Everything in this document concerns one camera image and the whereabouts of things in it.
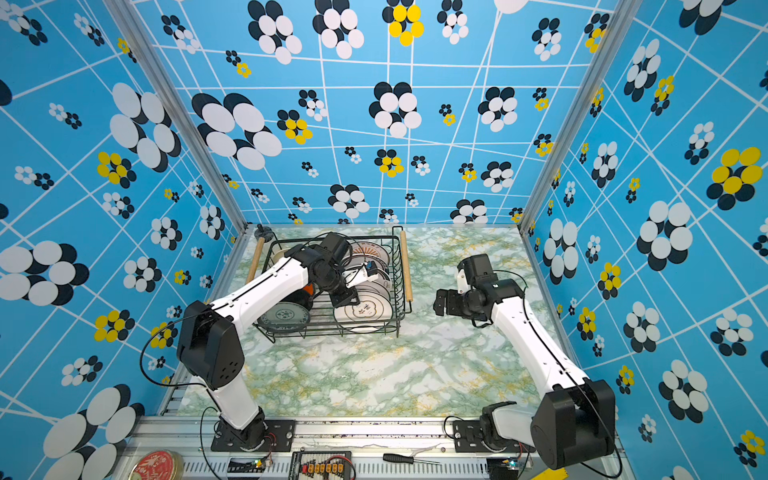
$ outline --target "black screwdriver handle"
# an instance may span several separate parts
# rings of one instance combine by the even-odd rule
[[[384,462],[412,464],[413,457],[406,457],[405,455],[397,455],[396,453],[385,453]]]

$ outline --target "black wire dish rack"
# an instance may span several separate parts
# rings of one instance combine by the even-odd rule
[[[296,245],[313,245],[323,241],[323,235],[314,238],[292,238],[281,240],[275,238],[266,253],[266,260],[262,273],[271,268],[275,261],[276,253],[280,250],[289,249]],[[265,329],[259,323],[254,326],[272,343],[278,338],[303,337],[308,336],[328,336],[328,335],[359,335],[366,333],[395,333],[400,335],[400,323],[407,313],[412,312],[412,290],[409,268],[408,247],[405,242],[405,231],[403,227],[396,225],[392,227],[391,235],[361,235],[345,236],[351,247],[354,249],[356,242],[372,242],[380,245],[389,255],[389,263],[386,265],[386,273],[391,280],[391,287],[388,289],[388,301],[392,306],[392,317],[378,320],[353,320],[347,318],[336,318],[336,312],[331,305],[328,293],[315,292],[313,294],[313,305],[310,310],[310,321],[306,327],[294,332],[273,332]]]

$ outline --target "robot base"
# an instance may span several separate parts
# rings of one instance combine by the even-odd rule
[[[251,452],[268,452],[270,440],[267,433],[273,433],[277,437],[277,445],[272,447],[273,452],[290,452],[293,445],[293,430],[296,428],[295,420],[264,420],[264,441]],[[212,452],[244,452],[245,444],[235,435],[232,428],[224,421],[218,422],[214,441],[210,445]]]
[[[483,444],[483,432],[480,429],[479,420],[455,420],[453,429],[458,437],[453,440],[453,446],[458,453],[500,453],[493,452]],[[536,451],[530,445],[525,443],[523,445],[530,453]],[[520,445],[515,440],[509,440],[509,445],[502,451],[504,453],[519,453]]]

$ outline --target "circuit board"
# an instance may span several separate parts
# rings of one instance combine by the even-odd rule
[[[336,456],[352,459],[351,452],[294,452],[291,455],[289,480],[349,480],[349,463]]]

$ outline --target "green marble surface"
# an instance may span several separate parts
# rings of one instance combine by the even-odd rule
[[[385,227],[334,230],[350,236],[390,232]],[[274,231],[279,238],[300,238],[328,228]],[[475,329],[467,320],[438,317],[432,311],[435,291],[455,288],[457,263],[487,253],[494,268],[525,278],[526,297],[557,339],[517,230],[408,227],[406,232],[414,301],[399,338],[373,333],[285,338],[272,344],[255,328],[245,335],[246,384],[267,415],[477,416],[482,407],[505,400],[538,404],[528,370],[496,328]],[[252,238],[230,291],[245,284],[255,246]],[[196,386],[187,389],[181,403],[178,415],[199,415],[213,405]]]

